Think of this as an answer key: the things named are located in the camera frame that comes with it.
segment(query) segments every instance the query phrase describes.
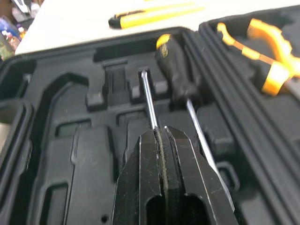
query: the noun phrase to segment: black rubber grip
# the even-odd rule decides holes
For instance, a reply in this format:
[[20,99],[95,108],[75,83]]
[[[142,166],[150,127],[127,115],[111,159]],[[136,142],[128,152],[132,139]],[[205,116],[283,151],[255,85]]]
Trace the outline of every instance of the black rubber grip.
[[196,85],[189,79],[187,57],[172,36],[157,49],[157,61],[172,87],[176,105],[183,105],[187,99],[195,100],[199,97]]

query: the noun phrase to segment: tool case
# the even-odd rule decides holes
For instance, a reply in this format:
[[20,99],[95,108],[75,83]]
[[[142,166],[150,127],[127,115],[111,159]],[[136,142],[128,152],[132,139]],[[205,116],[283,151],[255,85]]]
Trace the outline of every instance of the tool case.
[[110,224],[116,182],[138,137],[150,128],[138,74],[149,72],[161,124],[197,146],[186,109],[178,109],[155,59],[170,33],[201,90],[197,117],[241,225],[300,224],[300,105],[289,93],[261,92],[262,71],[229,50],[252,18],[279,27],[300,57],[300,7],[235,15],[15,56],[0,67],[0,122],[9,133],[0,154],[0,224]]

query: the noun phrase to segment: metal shaft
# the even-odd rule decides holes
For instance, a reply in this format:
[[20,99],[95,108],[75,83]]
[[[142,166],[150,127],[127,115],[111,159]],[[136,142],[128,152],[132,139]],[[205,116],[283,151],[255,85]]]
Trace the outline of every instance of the metal shaft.
[[212,153],[210,151],[210,147],[207,144],[204,133],[203,133],[201,127],[200,127],[199,121],[198,121],[197,116],[196,116],[196,112],[194,110],[193,104],[192,104],[190,99],[187,100],[187,110],[188,110],[188,112],[189,112],[189,114],[192,118],[193,124],[195,126],[195,129],[196,129],[196,132],[197,132],[197,135],[198,135],[198,138],[199,138],[204,156],[206,157],[206,160],[207,160],[208,164],[211,166],[211,168],[216,172],[217,176],[219,177],[221,185],[222,185],[222,187],[225,191],[225,194],[228,198],[228,201],[231,205],[231,208],[234,211],[234,204],[233,204],[232,198],[230,196],[230,192],[229,192],[226,184],[224,183],[224,181],[223,181],[223,179],[222,179],[222,177],[219,173],[219,170],[217,169],[215,160],[214,160],[214,158],[212,156]]
[[153,107],[152,95],[151,95],[150,86],[148,82],[148,74],[145,70],[142,71],[141,77],[142,77],[142,83],[144,86],[144,92],[147,100],[148,110],[149,110],[151,128],[155,129],[155,127],[158,127],[158,122],[156,120],[156,115]]

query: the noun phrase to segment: recessed slot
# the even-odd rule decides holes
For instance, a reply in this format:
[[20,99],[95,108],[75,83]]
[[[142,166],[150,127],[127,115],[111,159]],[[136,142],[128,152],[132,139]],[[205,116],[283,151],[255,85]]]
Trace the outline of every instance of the recessed slot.
[[24,94],[28,84],[26,75],[33,74],[36,65],[35,60],[24,60],[9,67],[7,75],[1,80],[0,99],[13,98],[20,93]]
[[50,187],[46,191],[40,224],[63,224],[68,185]]
[[123,113],[117,116],[117,124],[119,126],[127,124],[130,120],[137,120],[140,118],[146,118],[147,115],[145,111],[136,111],[136,112],[128,112]]
[[77,129],[90,128],[90,127],[91,127],[90,120],[82,120],[82,121],[76,121],[76,122],[71,122],[71,123],[65,123],[65,124],[59,125],[56,128],[55,136],[56,137],[72,136],[75,134]]
[[130,55],[137,55],[142,53],[150,53],[155,51],[155,39],[137,40],[130,43],[123,43],[118,45],[110,45],[99,48],[94,55],[94,62],[103,60],[116,59]]
[[0,108],[0,153],[8,137],[11,125],[17,112],[16,107],[5,106]]

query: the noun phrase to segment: white surface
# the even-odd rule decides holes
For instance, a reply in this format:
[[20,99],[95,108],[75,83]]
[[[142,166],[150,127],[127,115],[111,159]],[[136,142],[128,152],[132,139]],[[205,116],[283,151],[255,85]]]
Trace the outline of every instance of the white surface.
[[195,0],[203,11],[159,22],[112,30],[108,19],[114,14],[169,4],[144,0],[45,0],[16,54],[73,45],[97,39],[123,36],[147,30],[183,26],[197,30],[204,21],[268,8],[300,4],[299,0]]

